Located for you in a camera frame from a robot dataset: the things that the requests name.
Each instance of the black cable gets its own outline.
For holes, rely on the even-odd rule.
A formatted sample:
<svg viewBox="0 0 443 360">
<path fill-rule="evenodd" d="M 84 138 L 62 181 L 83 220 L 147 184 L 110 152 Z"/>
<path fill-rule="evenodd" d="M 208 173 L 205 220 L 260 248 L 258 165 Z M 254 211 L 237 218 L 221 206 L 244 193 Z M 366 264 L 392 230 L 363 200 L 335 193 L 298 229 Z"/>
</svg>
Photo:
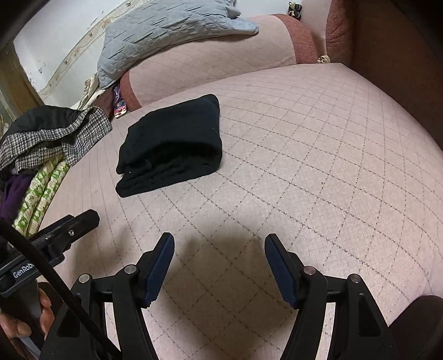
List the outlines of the black cable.
<svg viewBox="0 0 443 360">
<path fill-rule="evenodd" d="M 73 314 L 79 319 L 92 337 L 102 344 L 114 359 L 121 359 L 121 351 L 92 321 L 87 312 L 82 308 L 75 296 L 71 293 L 57 272 L 47 263 L 34 246 L 26 240 L 16 229 L 3 219 L 0 219 L 0 234 L 8 240 L 23 256 L 28 259 L 52 285 Z"/>
</svg>

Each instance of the black folded cloth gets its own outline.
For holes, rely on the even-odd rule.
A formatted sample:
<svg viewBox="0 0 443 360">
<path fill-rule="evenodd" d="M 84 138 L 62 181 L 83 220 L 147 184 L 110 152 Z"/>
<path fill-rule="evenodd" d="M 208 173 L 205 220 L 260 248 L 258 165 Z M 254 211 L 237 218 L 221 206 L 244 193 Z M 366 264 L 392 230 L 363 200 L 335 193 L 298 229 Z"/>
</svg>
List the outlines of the black folded cloth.
<svg viewBox="0 0 443 360">
<path fill-rule="evenodd" d="M 130 126 L 120 147 L 121 197 L 217 171 L 222 160 L 220 106 L 215 95 L 152 111 Z"/>
</svg>

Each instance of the metal screw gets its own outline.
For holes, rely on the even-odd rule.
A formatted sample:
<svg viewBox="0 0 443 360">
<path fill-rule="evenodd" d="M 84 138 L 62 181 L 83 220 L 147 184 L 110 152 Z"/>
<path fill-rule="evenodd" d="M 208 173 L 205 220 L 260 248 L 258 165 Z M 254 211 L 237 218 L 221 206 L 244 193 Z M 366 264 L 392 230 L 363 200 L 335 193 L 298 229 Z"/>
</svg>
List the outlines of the metal screw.
<svg viewBox="0 0 443 360">
<path fill-rule="evenodd" d="M 135 265 L 128 265 L 124 268 L 124 272 L 127 274 L 133 274 L 137 271 L 137 267 Z"/>
<path fill-rule="evenodd" d="M 81 282 L 82 284 L 84 284 L 85 282 L 88 282 L 90 278 L 91 277 L 88 274 L 83 274 L 83 275 L 80 275 L 80 277 L 78 278 L 78 281 Z"/>
<path fill-rule="evenodd" d="M 351 274 L 351 281 L 358 284 L 361 281 L 360 275 L 357 274 Z"/>
<path fill-rule="evenodd" d="M 317 270 L 313 266 L 305 266 L 303 271 L 306 275 L 314 275 Z"/>
</svg>

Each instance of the purple cloth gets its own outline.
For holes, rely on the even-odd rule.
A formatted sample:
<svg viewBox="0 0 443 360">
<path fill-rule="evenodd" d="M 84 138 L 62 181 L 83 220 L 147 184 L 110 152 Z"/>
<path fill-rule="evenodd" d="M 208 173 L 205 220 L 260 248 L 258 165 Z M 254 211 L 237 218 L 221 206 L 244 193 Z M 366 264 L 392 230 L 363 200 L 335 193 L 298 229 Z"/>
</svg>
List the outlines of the purple cloth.
<svg viewBox="0 0 443 360">
<path fill-rule="evenodd" d="M 4 196 L 0 204 L 0 217 L 8 223 L 12 222 L 19 213 L 23 196 L 34 176 L 27 174 L 11 175 L 4 187 Z"/>
</svg>

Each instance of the pile of clothes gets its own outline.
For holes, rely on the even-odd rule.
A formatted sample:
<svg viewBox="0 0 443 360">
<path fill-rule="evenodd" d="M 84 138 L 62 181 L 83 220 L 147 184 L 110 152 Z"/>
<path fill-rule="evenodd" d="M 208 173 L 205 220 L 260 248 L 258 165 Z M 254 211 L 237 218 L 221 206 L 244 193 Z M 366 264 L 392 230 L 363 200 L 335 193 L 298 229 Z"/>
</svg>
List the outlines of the pile of clothes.
<svg viewBox="0 0 443 360">
<path fill-rule="evenodd" d="M 98 107 L 40 106 L 0 139 L 0 217 L 32 236 L 69 168 L 112 130 Z"/>
</svg>

